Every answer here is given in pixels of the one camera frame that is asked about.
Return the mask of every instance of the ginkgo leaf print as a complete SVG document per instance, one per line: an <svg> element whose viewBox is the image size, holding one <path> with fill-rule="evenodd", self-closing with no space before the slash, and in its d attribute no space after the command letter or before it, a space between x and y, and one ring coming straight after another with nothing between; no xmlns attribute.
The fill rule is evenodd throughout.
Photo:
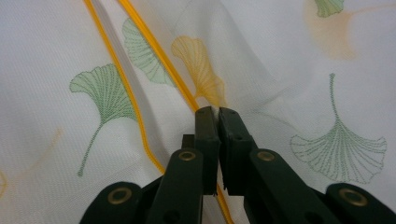
<svg viewBox="0 0 396 224"><path fill-rule="evenodd" d="M335 60L352 60L357 56L349 40L349 24L354 16L369 11L396 7L396 4L389 4L345 11L341 8L342 2L339 0L316 0L316 3L319 8L318 12L314 1L305 0L304 20L314 41L328 57ZM325 5L333 7L322 10L321 8L324 8ZM330 10L330 8L337 8L336 6L339 6L340 11L337 12L338 9Z"/></svg>
<svg viewBox="0 0 396 224"><path fill-rule="evenodd" d="M70 82L70 91L85 92L90 95L100 114L99 127L93 134L78 171L78 175L82 176L92 144L101 128L112 119L125 117L136 120L136 117L114 64L78 74Z"/></svg>
<svg viewBox="0 0 396 224"><path fill-rule="evenodd" d="M128 49L131 62L141 69L150 81L175 87L174 82L163 68L151 46L131 19L125 21L122 32L125 36L125 47Z"/></svg>
<svg viewBox="0 0 396 224"><path fill-rule="evenodd" d="M344 9L344 0L315 0L318 6L318 16L326 18Z"/></svg>
<svg viewBox="0 0 396 224"><path fill-rule="evenodd" d="M330 75L330 91L335 123L328 133L316 139L295 135L290 140L291 149L298 159L335 181L369 183L381 172L387 141L384 137L366 139L353 133L341 121L335 107L333 83Z"/></svg>
<svg viewBox="0 0 396 224"><path fill-rule="evenodd" d="M196 92L194 97L203 96L215 106L226 106L224 83L215 75L201 39L180 36L172 43L172 52L189 70Z"/></svg>

